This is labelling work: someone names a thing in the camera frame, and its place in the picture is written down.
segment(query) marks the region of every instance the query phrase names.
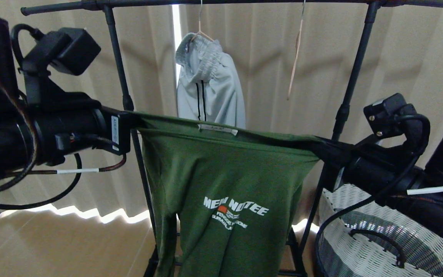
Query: empty hanger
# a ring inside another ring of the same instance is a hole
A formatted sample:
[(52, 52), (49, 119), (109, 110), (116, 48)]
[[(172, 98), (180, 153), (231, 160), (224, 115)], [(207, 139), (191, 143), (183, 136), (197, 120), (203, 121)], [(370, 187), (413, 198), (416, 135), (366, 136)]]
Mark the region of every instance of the empty hanger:
[(197, 31), (197, 33), (191, 38), (189, 44), (191, 42), (194, 41), (194, 39), (198, 36), (198, 35), (203, 35), (204, 37), (206, 37), (207, 39), (211, 40), (212, 42), (214, 41), (214, 39), (210, 38), (208, 35), (206, 35), (205, 33), (203, 33), (203, 31), (201, 30), (201, 13), (203, 12), (203, 0), (201, 0), (201, 7), (199, 8), (199, 20), (197, 22), (197, 26), (199, 28), (199, 30)]
[(297, 68), (298, 52), (300, 50), (300, 40), (302, 39), (302, 25), (304, 23), (305, 1), (306, 0), (304, 0), (304, 2), (302, 3), (302, 18), (300, 19), (300, 29), (298, 30), (297, 45), (295, 46), (297, 48), (297, 51), (295, 53), (295, 61), (293, 62), (293, 69), (291, 70), (290, 87), (288, 88), (288, 96), (286, 97), (287, 100), (290, 100), (291, 87), (293, 85), (293, 78), (295, 77), (295, 69)]

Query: floor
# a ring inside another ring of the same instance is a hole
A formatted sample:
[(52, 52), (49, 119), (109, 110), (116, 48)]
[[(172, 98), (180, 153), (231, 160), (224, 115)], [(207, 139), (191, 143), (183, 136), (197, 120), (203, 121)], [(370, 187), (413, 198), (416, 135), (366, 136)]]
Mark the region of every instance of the floor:
[[(104, 224), (51, 211), (0, 215), (0, 277), (142, 277), (154, 247), (148, 219)], [(304, 253), (308, 271), (311, 248)], [(293, 269), (289, 249), (281, 268)]]

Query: white woven basket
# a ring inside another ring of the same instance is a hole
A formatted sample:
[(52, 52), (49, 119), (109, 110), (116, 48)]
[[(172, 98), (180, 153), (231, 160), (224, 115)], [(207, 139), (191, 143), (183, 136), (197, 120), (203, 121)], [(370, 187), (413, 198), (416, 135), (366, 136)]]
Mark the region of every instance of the white woven basket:
[[(370, 195), (353, 185), (325, 191), (320, 201), (320, 223), (329, 216)], [(387, 235), (403, 248), (405, 268), (396, 267), (396, 249), (372, 235), (356, 234), (365, 229)], [(320, 271), (329, 277), (443, 277), (443, 239), (407, 216), (371, 203), (332, 222), (324, 231), (316, 255)]]

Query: clothing rack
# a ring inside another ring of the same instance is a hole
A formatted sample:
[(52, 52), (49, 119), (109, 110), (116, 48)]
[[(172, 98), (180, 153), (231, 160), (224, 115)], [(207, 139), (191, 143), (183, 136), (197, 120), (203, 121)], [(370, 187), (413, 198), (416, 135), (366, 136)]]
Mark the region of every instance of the clothing rack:
[[(289, 3), (289, 2), (303, 2), (303, 0), (203, 0), (203, 4), (227, 4), (227, 3)], [(350, 113), (350, 102), (353, 96), (353, 90), (362, 67), (363, 58), (367, 49), (368, 41), (371, 35), (371, 29), (375, 21), (376, 14), (380, 7), (397, 7), (401, 5), (414, 5), (424, 7), (438, 7), (443, 8), (443, 0), (306, 0), (306, 2), (326, 2), (326, 3), (364, 3), (369, 5), (367, 14), (365, 16), (365, 24), (360, 38), (360, 43), (357, 49), (355, 62), (350, 74), (350, 80), (346, 88), (343, 102), (336, 114), (336, 121), (333, 128), (332, 140), (339, 140), (341, 132), (345, 126)], [(85, 9), (91, 11), (101, 10), (105, 14), (107, 25), (109, 26), (109, 34), (112, 42), (112, 49), (114, 51), (114, 58), (116, 59), (116, 67), (119, 75), (119, 81), (121, 84), (123, 94), (123, 108), (125, 110), (134, 110), (132, 98), (130, 96), (128, 85), (126, 83), (125, 71), (123, 66), (123, 60), (121, 50), (119, 48), (119, 42), (117, 37), (116, 22), (114, 19), (113, 8), (115, 7), (141, 7), (141, 6), (154, 6), (154, 5), (177, 5), (177, 4), (199, 4), (200, 0), (81, 0), (78, 2), (58, 3), (51, 5), (41, 5), (36, 7), (22, 7), (20, 9), (23, 15), (31, 15), (38, 13), (47, 13), (54, 11), (76, 10)], [(145, 191), (146, 203), (150, 211), (150, 220), (153, 226), (153, 234), (155, 232), (155, 217), (153, 215), (153, 207), (151, 202), (150, 188), (148, 186), (146, 170), (143, 164), (143, 156), (141, 154), (141, 147), (139, 143), (139, 137), (136, 131), (131, 131), (132, 141), (134, 145), (134, 152), (138, 160), (139, 171), (141, 180), (143, 182), (143, 189)], [(334, 172), (330, 167), (324, 165), (318, 186), (316, 188), (315, 197), (312, 203), (311, 211), (308, 217), (308, 221), (300, 241), (297, 242), (295, 233), (290, 231), (286, 244), (290, 246), (292, 253), (292, 259), (295, 266), (295, 270), (280, 270), (279, 275), (282, 276), (299, 276), (306, 277), (306, 271), (302, 261), (302, 254), (304, 251), (305, 243), (310, 233), (310, 227), (315, 217), (315, 213), (318, 208), (319, 200), (323, 191), (323, 188), (328, 187), (330, 184), (334, 184), (338, 172)], [(153, 254), (148, 263), (148, 267), (144, 273), (145, 277), (153, 277), (158, 265), (158, 251), (155, 247)]]

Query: green t-shirt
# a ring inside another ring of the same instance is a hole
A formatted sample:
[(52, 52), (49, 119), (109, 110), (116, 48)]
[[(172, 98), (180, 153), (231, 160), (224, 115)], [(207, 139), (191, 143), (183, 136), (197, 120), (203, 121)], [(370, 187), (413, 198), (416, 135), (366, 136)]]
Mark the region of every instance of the green t-shirt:
[(174, 276), (176, 214), (181, 277), (278, 275), (304, 177), (318, 161), (303, 149), (318, 138), (138, 115), (157, 229), (157, 276)]

